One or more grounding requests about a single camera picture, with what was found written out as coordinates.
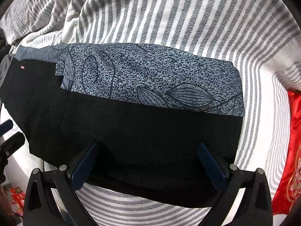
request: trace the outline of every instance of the gray fabric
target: gray fabric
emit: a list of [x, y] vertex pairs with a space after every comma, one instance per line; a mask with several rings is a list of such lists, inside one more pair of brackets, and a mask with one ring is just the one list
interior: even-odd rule
[[227, 61], [132, 43], [20, 47], [15, 57], [57, 62], [56, 75], [64, 77], [61, 88], [73, 92], [164, 108], [244, 115], [239, 72]]

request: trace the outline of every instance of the black fabric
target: black fabric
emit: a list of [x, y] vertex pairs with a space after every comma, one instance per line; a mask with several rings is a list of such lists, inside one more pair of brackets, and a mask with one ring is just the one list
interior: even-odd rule
[[59, 167], [97, 141], [90, 184], [184, 207], [213, 205], [218, 191], [197, 146], [233, 163], [242, 117], [119, 102], [63, 90], [61, 82], [55, 63], [13, 59], [2, 84], [0, 98], [32, 154]]

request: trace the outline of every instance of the speckled pattern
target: speckled pattern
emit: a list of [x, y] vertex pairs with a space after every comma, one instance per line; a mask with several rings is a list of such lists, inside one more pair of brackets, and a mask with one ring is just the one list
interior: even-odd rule
[[70, 44], [56, 75], [62, 88], [130, 103], [243, 116], [242, 85], [230, 62], [155, 44]]

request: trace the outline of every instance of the metal pin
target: metal pin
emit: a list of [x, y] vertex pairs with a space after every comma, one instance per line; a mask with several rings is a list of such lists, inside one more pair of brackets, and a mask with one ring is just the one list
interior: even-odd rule
[[66, 166], [66, 165], [61, 165], [61, 166], [60, 166], [60, 170], [61, 170], [61, 171], [65, 171], [66, 169], [67, 169], [67, 166]]
[[264, 174], [264, 170], [261, 169], [261, 168], [258, 168], [257, 171], [258, 171], [259, 174]]
[[237, 165], [231, 164], [230, 169], [233, 170], [233, 171], [237, 170]]
[[33, 169], [33, 174], [37, 174], [39, 172], [38, 168]]

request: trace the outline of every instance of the white and gray striped fabric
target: white and gray striped fabric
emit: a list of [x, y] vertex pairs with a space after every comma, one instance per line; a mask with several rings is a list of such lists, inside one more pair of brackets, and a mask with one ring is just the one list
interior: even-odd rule
[[[246, 110], [235, 163], [265, 168], [274, 195], [289, 140], [285, 88], [301, 90], [301, 32], [282, 0], [15, 0], [0, 27], [9, 43], [25, 36], [26, 47], [155, 43], [233, 62]], [[78, 196], [100, 225], [197, 225], [209, 210], [89, 184]]]

